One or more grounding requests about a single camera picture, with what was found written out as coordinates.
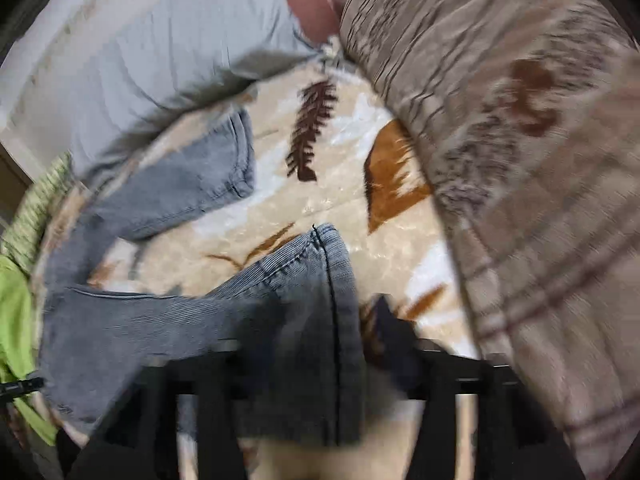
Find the orange leaf print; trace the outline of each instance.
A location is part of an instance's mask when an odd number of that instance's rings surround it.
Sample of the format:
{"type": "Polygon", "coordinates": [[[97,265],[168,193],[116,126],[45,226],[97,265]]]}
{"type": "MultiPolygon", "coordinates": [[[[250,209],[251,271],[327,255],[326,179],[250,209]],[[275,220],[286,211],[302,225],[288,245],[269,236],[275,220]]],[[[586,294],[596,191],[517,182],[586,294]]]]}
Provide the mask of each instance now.
{"type": "Polygon", "coordinates": [[[524,134],[542,137],[560,119],[560,112],[554,108],[538,109],[534,103],[537,95],[556,86],[554,73],[546,69],[540,61],[517,59],[511,63],[513,79],[508,98],[502,98],[524,134]]]}
{"type": "Polygon", "coordinates": [[[406,130],[394,119],[380,130],[364,163],[369,234],[431,194],[421,174],[411,182],[411,159],[406,130]]]}
{"type": "Polygon", "coordinates": [[[401,316],[402,319],[408,321],[417,321],[417,319],[427,312],[433,305],[441,298],[442,293],[447,288],[446,285],[438,285],[431,292],[428,292],[416,301],[409,309],[401,316]]]}
{"type": "Polygon", "coordinates": [[[229,262],[231,265],[233,265],[236,268],[237,272],[240,272],[241,270],[245,269],[249,264],[249,262],[253,260],[256,256],[271,254],[273,253],[273,251],[276,251],[277,249],[281,248],[287,242],[292,241],[293,238],[296,238],[298,235],[286,237],[284,238],[284,240],[281,240],[280,242],[278,242],[278,240],[280,240],[280,237],[286,234],[287,231],[293,227],[293,224],[295,224],[295,222],[291,222],[289,225],[284,226],[276,234],[271,235],[269,238],[263,241],[260,245],[258,245],[257,247],[254,247],[246,256],[246,258],[244,259],[244,262],[242,262],[241,264],[237,262],[235,259],[233,259],[231,256],[227,256],[226,254],[206,254],[205,257],[211,260],[223,260],[225,262],[229,262]]]}
{"type": "Polygon", "coordinates": [[[210,260],[223,260],[224,262],[229,262],[233,265],[238,272],[244,269],[244,266],[236,262],[231,256],[227,256],[226,254],[207,254],[206,258],[210,260]]]}
{"type": "Polygon", "coordinates": [[[277,243],[277,241],[280,240],[280,237],[293,227],[293,224],[295,224],[295,222],[291,222],[289,225],[283,227],[276,234],[274,234],[273,236],[270,236],[265,241],[263,241],[260,245],[258,245],[255,249],[253,249],[245,258],[244,266],[246,266],[246,264],[252,258],[255,258],[259,254],[268,252],[269,249],[271,249],[277,243]]]}

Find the green striped fabric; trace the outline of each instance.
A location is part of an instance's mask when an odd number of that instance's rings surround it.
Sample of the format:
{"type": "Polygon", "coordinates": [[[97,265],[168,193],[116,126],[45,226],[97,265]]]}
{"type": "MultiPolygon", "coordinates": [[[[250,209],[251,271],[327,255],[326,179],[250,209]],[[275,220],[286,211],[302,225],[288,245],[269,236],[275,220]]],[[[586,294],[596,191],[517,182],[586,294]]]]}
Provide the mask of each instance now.
{"type": "Polygon", "coordinates": [[[38,257],[40,241],[52,210],[71,184],[71,155],[63,153],[46,174],[25,193],[12,224],[0,239],[0,254],[11,259],[27,276],[38,257]]]}

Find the brown leaf print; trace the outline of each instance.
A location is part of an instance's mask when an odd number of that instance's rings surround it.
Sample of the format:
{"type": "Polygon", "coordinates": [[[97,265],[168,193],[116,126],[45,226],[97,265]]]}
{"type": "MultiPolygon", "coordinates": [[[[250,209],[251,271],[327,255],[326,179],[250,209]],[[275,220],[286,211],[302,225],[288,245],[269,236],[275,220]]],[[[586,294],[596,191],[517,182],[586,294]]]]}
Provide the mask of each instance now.
{"type": "Polygon", "coordinates": [[[292,241],[294,238],[298,238],[299,236],[300,235],[291,235],[291,236],[287,236],[286,238],[283,238],[276,245],[274,245],[274,247],[271,249],[271,251],[269,251],[269,254],[273,254],[279,248],[281,248],[284,245],[287,245],[290,241],[292,241]]]}
{"type": "Polygon", "coordinates": [[[265,241],[260,243],[258,246],[254,247],[249,252],[247,257],[244,259],[244,262],[242,263],[237,262],[231,256],[227,256],[226,254],[206,254],[205,257],[211,260],[223,260],[225,262],[229,262],[231,265],[233,265],[236,268],[237,272],[240,272],[241,270],[247,268],[249,262],[254,258],[256,258],[257,256],[261,256],[264,254],[271,254],[274,251],[281,248],[284,244],[292,241],[293,238],[296,238],[298,235],[291,235],[289,237],[284,238],[283,240],[280,240],[280,238],[284,236],[287,233],[287,231],[289,231],[289,229],[293,227],[293,224],[295,224],[295,222],[291,222],[289,225],[284,226],[276,234],[271,235],[265,241]]]}
{"type": "Polygon", "coordinates": [[[224,262],[229,262],[236,268],[237,272],[240,272],[244,269],[242,264],[236,262],[231,256],[227,256],[226,254],[207,254],[205,258],[209,258],[210,260],[223,260],[224,262]]]}
{"type": "Polygon", "coordinates": [[[116,263],[105,264],[103,262],[96,267],[86,282],[88,285],[94,286],[95,288],[104,288],[104,285],[110,279],[115,269],[116,263]]]}
{"type": "Polygon", "coordinates": [[[446,288],[446,285],[438,285],[431,292],[428,292],[412,304],[412,306],[410,306],[400,317],[408,321],[417,321],[422,314],[430,310],[433,305],[436,304],[436,302],[442,297],[446,288]]]}
{"type": "Polygon", "coordinates": [[[316,172],[309,165],[314,158],[313,143],[320,129],[331,118],[335,85],[328,79],[309,85],[302,91],[302,106],[291,134],[291,150],[287,155],[287,176],[296,173],[300,182],[317,181],[316,172]]]}
{"type": "Polygon", "coordinates": [[[291,222],[289,225],[283,227],[276,234],[270,236],[265,241],[263,241],[260,245],[258,245],[255,249],[253,249],[244,260],[245,266],[249,260],[258,256],[258,254],[268,252],[269,249],[271,249],[277,243],[277,241],[280,240],[280,237],[293,227],[293,224],[295,224],[295,222],[291,222]]]}
{"type": "Polygon", "coordinates": [[[511,64],[512,101],[509,110],[522,131],[531,137],[542,137],[559,119],[558,110],[534,108],[532,99],[551,90],[556,82],[554,74],[535,59],[517,59],[511,64]]]}
{"type": "Polygon", "coordinates": [[[409,190],[402,189],[410,156],[406,130],[394,119],[380,130],[364,163],[369,234],[431,194],[423,180],[409,190]]]}

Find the leaf pattern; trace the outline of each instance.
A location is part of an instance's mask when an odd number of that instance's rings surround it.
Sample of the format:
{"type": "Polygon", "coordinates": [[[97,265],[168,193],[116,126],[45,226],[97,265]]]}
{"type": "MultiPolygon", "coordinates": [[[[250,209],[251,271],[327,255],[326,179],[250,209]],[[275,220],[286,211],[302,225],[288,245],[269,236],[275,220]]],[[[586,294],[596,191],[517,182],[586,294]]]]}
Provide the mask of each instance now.
{"type": "Polygon", "coordinates": [[[380,130],[364,163],[369,234],[431,194],[421,174],[412,181],[411,162],[407,132],[395,119],[380,130]]]}
{"type": "Polygon", "coordinates": [[[417,321],[422,314],[430,310],[433,305],[436,304],[436,302],[442,297],[446,288],[446,285],[438,285],[431,292],[423,295],[418,301],[412,304],[406,312],[402,313],[399,317],[408,321],[417,321]]]}
{"type": "Polygon", "coordinates": [[[335,84],[328,79],[313,83],[303,89],[302,99],[286,159],[287,176],[295,173],[300,182],[310,182],[318,180],[316,172],[310,168],[314,158],[313,143],[320,135],[320,129],[331,118],[337,101],[335,84]]]}
{"type": "Polygon", "coordinates": [[[276,250],[278,250],[279,248],[281,248],[284,244],[292,241],[293,238],[296,238],[298,235],[291,235],[284,238],[283,240],[280,240],[280,238],[282,238],[287,233],[287,231],[289,231],[289,229],[293,227],[293,224],[295,224],[295,222],[291,222],[290,224],[284,226],[276,234],[271,235],[265,241],[255,246],[249,252],[249,254],[247,254],[246,258],[244,259],[244,262],[242,263],[239,263],[238,261],[233,259],[231,256],[227,256],[226,254],[206,254],[205,257],[211,260],[223,260],[225,262],[229,262],[236,268],[237,272],[240,272],[241,270],[247,268],[249,262],[252,261],[253,259],[257,258],[258,256],[265,256],[266,254],[271,254],[276,250]]]}
{"type": "Polygon", "coordinates": [[[246,265],[249,262],[249,260],[251,260],[252,258],[255,258],[259,254],[263,254],[269,251],[269,249],[271,249],[277,243],[277,241],[280,240],[280,237],[293,227],[293,224],[294,222],[283,227],[276,234],[270,236],[265,241],[263,241],[260,245],[258,245],[255,249],[253,249],[245,258],[244,264],[246,265]]]}

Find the brown plaid blanket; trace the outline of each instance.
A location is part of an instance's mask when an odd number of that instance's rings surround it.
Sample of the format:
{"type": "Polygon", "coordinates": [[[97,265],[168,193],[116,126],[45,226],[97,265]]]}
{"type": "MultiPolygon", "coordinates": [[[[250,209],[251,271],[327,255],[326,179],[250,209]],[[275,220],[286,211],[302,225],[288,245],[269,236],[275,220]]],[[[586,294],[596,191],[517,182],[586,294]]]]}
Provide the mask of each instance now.
{"type": "Polygon", "coordinates": [[[590,479],[640,429],[640,56],[597,0],[349,0],[345,50],[434,187],[484,354],[590,479]]]}

